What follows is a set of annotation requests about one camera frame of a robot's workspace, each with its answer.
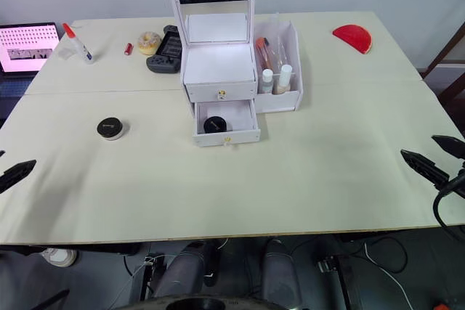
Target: bottle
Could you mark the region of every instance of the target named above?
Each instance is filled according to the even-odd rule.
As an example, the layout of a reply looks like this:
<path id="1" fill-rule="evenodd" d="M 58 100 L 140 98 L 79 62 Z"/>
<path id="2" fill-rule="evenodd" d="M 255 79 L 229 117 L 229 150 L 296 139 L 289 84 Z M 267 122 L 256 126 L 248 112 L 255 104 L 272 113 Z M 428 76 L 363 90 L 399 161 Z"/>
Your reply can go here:
<path id="1" fill-rule="evenodd" d="M 291 85 L 289 83 L 291 81 L 291 73 L 292 73 L 291 65 L 283 65 L 283 67 L 281 67 L 279 81 L 276 84 L 273 94 L 283 94 L 284 92 L 291 90 Z"/>
<path id="2" fill-rule="evenodd" d="M 76 50 L 76 53 L 82 57 L 82 59 L 88 63 L 91 64 L 94 62 L 94 58 L 92 54 L 89 52 L 89 50 L 82 44 L 82 42 L 78 39 L 78 37 L 75 35 L 73 30 L 70 28 L 69 25 L 66 23 L 63 23 L 63 28 L 65 29 L 66 34 L 68 34 L 68 38 L 70 39 L 72 45 L 74 46 L 74 49 Z"/>
<path id="3" fill-rule="evenodd" d="M 273 71 L 265 69 L 262 73 L 262 81 L 260 81 L 260 94 L 271 94 L 273 90 Z"/>

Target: white vanity organizer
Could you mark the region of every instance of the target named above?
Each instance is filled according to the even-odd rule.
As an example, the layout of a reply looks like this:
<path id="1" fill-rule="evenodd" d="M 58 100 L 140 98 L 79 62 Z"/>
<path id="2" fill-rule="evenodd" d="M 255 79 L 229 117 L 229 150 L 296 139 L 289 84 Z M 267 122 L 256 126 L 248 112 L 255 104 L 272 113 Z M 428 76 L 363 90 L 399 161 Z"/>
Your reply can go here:
<path id="1" fill-rule="evenodd" d="M 244 13 L 185 15 L 179 0 L 171 0 L 182 42 L 181 84 L 195 119 L 193 139 L 200 147 L 258 142 L 256 113 L 296 110 L 302 100 L 299 42 L 290 22 L 279 23 L 279 31 L 293 67 L 291 90 L 257 94 L 262 70 L 255 62 L 254 38 L 276 35 L 270 32 L 276 26 L 261 23 L 254 30 L 254 2 L 247 0 Z M 203 123 L 212 116 L 226 121 L 225 132 L 205 133 Z"/>

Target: pink screen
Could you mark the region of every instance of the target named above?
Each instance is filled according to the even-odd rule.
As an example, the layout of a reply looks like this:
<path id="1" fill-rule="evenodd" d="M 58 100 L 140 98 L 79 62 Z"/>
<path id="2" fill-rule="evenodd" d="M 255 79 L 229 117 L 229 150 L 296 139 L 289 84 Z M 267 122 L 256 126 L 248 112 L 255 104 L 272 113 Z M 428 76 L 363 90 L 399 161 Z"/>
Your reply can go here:
<path id="1" fill-rule="evenodd" d="M 4 72 L 40 70 L 58 41 L 54 25 L 0 28 L 0 62 Z"/>

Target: shoe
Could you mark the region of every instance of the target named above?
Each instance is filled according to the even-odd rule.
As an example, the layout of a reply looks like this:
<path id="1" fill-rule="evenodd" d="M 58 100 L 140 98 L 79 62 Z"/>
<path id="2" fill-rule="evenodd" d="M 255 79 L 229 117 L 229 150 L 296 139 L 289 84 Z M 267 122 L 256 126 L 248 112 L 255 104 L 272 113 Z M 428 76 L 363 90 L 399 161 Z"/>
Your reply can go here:
<path id="1" fill-rule="evenodd" d="M 47 248 L 44 252 L 40 253 L 44 259 L 51 265 L 60 268 L 67 268 L 74 264 L 78 258 L 78 252 L 75 250 L 62 250 L 59 248 Z"/>

